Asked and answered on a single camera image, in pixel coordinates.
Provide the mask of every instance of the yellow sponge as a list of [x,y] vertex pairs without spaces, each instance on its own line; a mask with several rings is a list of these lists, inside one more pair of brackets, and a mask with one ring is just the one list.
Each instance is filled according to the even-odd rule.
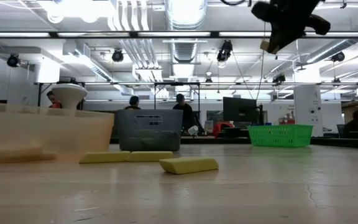
[[124,162],[131,152],[88,152],[80,160],[80,164],[100,162]]
[[170,151],[138,151],[132,152],[125,160],[127,162],[158,162],[160,159],[172,158]]
[[219,168],[216,160],[208,157],[187,157],[160,160],[161,167],[172,174],[189,174]]

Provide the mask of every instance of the black monitor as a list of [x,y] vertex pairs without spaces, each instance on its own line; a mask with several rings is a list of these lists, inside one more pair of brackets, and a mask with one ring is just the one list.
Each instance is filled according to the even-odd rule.
[[256,100],[223,98],[223,120],[236,122],[258,122]]

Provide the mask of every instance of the green plastic basket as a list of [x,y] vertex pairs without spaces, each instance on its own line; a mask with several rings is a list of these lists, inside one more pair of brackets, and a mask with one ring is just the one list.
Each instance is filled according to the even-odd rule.
[[249,126],[254,146],[305,147],[310,145],[312,125]]

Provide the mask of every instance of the gray plastic bin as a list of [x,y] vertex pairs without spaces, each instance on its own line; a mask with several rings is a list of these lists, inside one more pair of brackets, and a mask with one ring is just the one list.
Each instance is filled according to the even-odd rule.
[[119,147],[123,151],[177,151],[182,110],[120,110],[116,112]]

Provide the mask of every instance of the person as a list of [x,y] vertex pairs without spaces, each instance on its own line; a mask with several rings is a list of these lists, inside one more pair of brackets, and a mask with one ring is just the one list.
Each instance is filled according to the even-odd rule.
[[181,126],[184,130],[191,128],[193,125],[193,109],[185,102],[183,94],[177,94],[177,104],[173,107],[174,110],[182,110]]
[[129,106],[125,107],[125,110],[140,110],[139,108],[139,97],[132,96],[129,100]]
[[353,120],[348,122],[344,128],[345,138],[351,138],[352,131],[358,131],[358,110],[353,112]]
[[47,93],[47,97],[52,103],[52,105],[50,105],[49,108],[62,108],[62,104],[56,99],[56,96],[53,94],[52,91],[49,91]]

